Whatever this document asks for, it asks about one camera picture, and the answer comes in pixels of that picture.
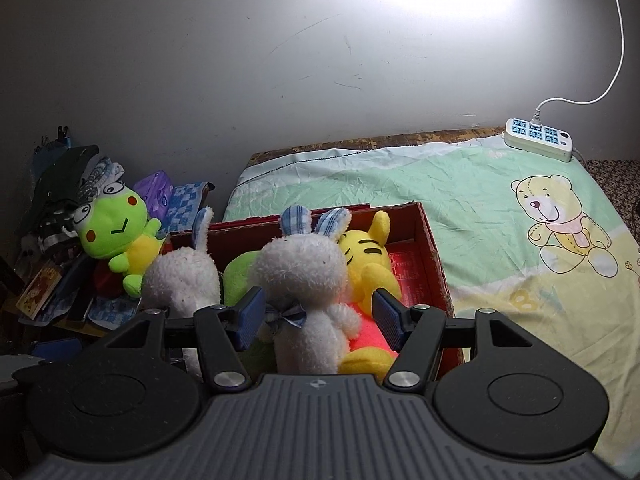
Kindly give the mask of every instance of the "blue plaid bunny ear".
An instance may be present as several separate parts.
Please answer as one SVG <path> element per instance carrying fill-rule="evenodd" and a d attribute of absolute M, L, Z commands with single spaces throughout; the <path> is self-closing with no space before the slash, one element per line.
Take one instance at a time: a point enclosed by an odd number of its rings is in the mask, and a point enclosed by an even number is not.
<path fill-rule="evenodd" d="M 311 211 L 301 205 L 287 207 L 280 215 L 280 228 L 285 236 L 311 233 Z"/>
<path fill-rule="evenodd" d="M 193 228 L 191 231 L 191 245 L 197 251 L 207 252 L 207 231 L 209 230 L 209 224 L 213 220 L 213 209 L 210 207 L 203 207 L 196 215 L 193 221 Z"/>
<path fill-rule="evenodd" d="M 331 209 L 318 219 L 315 232 L 337 241 L 349 227 L 349 222 L 351 222 L 351 213 L 347 209 L 343 207 Z"/>

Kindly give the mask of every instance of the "green plush toy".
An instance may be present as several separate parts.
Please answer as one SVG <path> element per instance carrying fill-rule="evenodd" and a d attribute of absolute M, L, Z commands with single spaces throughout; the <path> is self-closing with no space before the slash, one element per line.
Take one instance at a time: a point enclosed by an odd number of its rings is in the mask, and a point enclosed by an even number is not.
<path fill-rule="evenodd" d="M 246 294 L 246 280 L 249 268 L 260 251 L 240 254 L 229 262 L 222 274 L 222 289 L 225 293 L 225 305 L 234 306 Z M 244 369 L 252 380 L 257 381 L 261 374 L 276 373 L 276 355 L 273 345 L 255 339 L 251 346 L 239 354 Z"/>
<path fill-rule="evenodd" d="M 132 298 L 140 297 L 142 275 L 158 256 L 161 223 L 146 220 L 143 200 L 120 182 L 107 184 L 91 203 L 74 213 L 74 225 L 84 252 L 109 260 L 112 272 L 124 274 L 122 285 Z"/>

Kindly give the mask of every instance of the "purple package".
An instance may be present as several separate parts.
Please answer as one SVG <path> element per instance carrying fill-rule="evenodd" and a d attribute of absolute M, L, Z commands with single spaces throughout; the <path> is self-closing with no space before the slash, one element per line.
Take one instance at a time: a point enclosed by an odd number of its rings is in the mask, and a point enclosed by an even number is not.
<path fill-rule="evenodd" d="M 156 171 L 133 185 L 133 191 L 145 201 L 151 218 L 164 220 L 174 186 L 164 171 Z"/>

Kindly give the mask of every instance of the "white plush bunny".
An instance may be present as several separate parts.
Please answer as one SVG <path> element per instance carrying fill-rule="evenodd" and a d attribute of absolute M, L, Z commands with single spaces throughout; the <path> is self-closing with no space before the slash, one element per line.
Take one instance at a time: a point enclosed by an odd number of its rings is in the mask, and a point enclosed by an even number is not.
<path fill-rule="evenodd" d="M 199 308 L 220 304 L 220 279 L 216 264 L 207 254 L 207 230 L 213 218 L 210 207 L 198 212 L 193 223 L 193 249 L 181 247 L 160 254 L 142 277 L 141 306 L 170 307 L 170 317 L 193 317 Z M 187 371 L 201 380 L 195 348 L 183 348 Z"/>
<path fill-rule="evenodd" d="M 344 254 L 336 240 L 351 214 L 333 209 L 311 230 L 308 209 L 295 205 L 280 218 L 285 235 L 265 245 L 249 272 L 268 303 L 258 338 L 274 343 L 279 373 L 335 374 L 360 331 L 360 316 L 338 303 L 347 284 Z"/>

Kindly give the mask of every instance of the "frog eye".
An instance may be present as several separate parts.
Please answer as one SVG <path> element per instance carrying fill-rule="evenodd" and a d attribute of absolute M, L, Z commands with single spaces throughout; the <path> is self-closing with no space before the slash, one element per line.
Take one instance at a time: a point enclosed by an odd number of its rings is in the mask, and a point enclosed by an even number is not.
<path fill-rule="evenodd" d="M 102 192 L 105 195 L 115 195 L 124 189 L 124 184 L 121 182 L 111 182 L 102 188 Z"/>
<path fill-rule="evenodd" d="M 82 207 L 76 209 L 74 213 L 74 224 L 79 224 L 82 220 L 89 216 L 91 212 L 91 204 L 85 204 Z"/>

